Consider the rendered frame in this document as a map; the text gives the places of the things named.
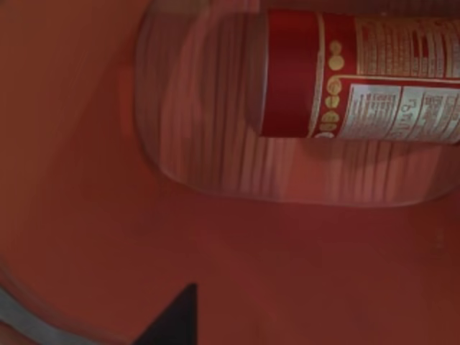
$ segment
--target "red container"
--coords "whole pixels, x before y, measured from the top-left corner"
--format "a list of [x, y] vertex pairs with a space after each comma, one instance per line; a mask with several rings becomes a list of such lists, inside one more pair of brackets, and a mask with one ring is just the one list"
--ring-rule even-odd
[[272, 10], [250, 22], [260, 135], [460, 140], [460, 21]]

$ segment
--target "nutrition facts label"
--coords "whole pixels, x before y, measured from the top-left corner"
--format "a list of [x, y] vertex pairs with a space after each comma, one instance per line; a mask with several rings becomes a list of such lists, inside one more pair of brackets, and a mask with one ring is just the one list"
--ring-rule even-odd
[[460, 21], [356, 19], [359, 75], [460, 78]]
[[460, 90], [352, 84], [344, 139], [460, 140]]

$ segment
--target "red can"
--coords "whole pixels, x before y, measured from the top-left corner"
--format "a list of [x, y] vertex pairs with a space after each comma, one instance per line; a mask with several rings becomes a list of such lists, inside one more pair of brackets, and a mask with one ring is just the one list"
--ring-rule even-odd
[[262, 136], [460, 141], [460, 20], [271, 10], [247, 52]]

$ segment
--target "bottle lid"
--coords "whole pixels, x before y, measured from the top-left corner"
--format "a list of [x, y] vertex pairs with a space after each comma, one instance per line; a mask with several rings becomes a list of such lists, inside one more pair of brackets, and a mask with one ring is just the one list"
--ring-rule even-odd
[[263, 137], [306, 137], [316, 84], [316, 14], [271, 10], [249, 20], [247, 120]]

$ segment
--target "product label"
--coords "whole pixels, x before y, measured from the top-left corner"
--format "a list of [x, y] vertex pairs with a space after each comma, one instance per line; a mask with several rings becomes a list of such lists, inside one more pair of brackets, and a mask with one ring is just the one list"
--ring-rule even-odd
[[311, 137], [460, 141], [460, 21], [323, 15], [319, 23]]

